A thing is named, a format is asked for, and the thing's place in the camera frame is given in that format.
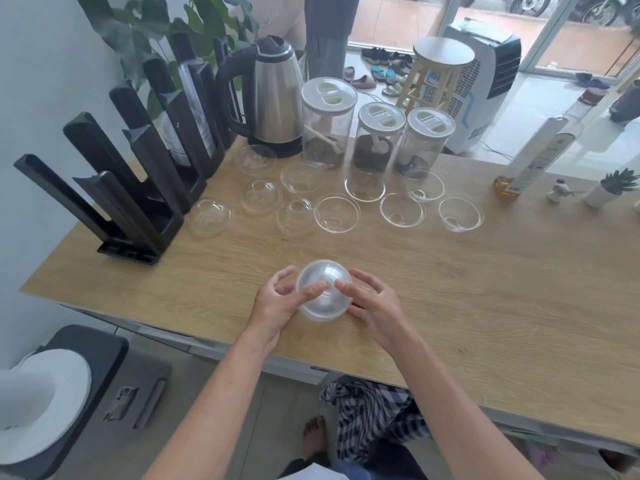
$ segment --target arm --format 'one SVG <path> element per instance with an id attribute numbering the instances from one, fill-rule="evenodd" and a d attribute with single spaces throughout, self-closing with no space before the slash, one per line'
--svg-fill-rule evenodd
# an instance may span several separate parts
<path id="1" fill-rule="evenodd" d="M 255 297 L 249 321 L 208 380 L 144 480 L 222 480 L 227 473 L 264 359 L 298 307 L 324 291 L 315 283 L 293 293 L 274 274 Z"/>
<path id="2" fill-rule="evenodd" d="M 396 293 L 371 274 L 350 273 L 373 291 L 341 280 L 336 288 L 353 298 L 349 312 L 367 322 L 395 361 L 454 478 L 543 480 L 453 379 L 404 315 Z"/>

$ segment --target forearm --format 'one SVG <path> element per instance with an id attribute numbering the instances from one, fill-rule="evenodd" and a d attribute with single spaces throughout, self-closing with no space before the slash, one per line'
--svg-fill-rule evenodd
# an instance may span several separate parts
<path id="1" fill-rule="evenodd" d="M 224 478 L 266 355 L 263 343 L 251 333 L 240 336 L 144 476 L 145 480 Z"/>
<path id="2" fill-rule="evenodd" d="M 456 480 L 542 480 L 416 332 L 393 358 Z"/>

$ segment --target black pants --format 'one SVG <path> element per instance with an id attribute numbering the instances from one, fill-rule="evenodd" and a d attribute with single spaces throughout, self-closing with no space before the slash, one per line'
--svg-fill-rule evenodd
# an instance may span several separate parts
<path id="1" fill-rule="evenodd" d="M 316 453 L 308 460 L 302 460 L 302 458 L 293 460 L 278 478 L 293 475 L 304 470 L 312 463 L 331 468 L 327 453 Z M 380 440 L 374 446 L 370 459 L 363 466 L 367 471 L 377 474 L 382 479 L 428 480 L 406 446 L 389 443 L 385 440 Z"/>

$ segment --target checkered cloth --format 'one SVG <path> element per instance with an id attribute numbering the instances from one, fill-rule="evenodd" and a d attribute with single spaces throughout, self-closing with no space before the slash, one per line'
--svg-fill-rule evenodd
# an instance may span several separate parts
<path id="1" fill-rule="evenodd" d="M 363 463 L 382 438 L 402 444 L 431 435 L 407 389 L 371 381 L 332 382 L 320 401 L 338 408 L 339 460 Z"/>

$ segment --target kettle handle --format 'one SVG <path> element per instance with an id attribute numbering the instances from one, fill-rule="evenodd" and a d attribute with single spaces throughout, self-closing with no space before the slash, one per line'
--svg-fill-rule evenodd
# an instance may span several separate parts
<path id="1" fill-rule="evenodd" d="M 250 94 L 253 87 L 253 70 L 255 68 L 255 59 L 257 51 L 255 46 L 246 47 L 233 53 L 230 57 L 220 64 L 218 73 L 216 74 L 216 87 L 220 94 L 220 110 L 231 131 L 241 135 L 250 137 L 253 132 L 249 124 L 235 120 L 231 116 L 230 103 L 231 91 L 235 91 L 233 85 L 234 77 L 243 76 L 243 108 L 244 117 L 247 122 L 252 120 L 253 114 L 253 98 Z"/>

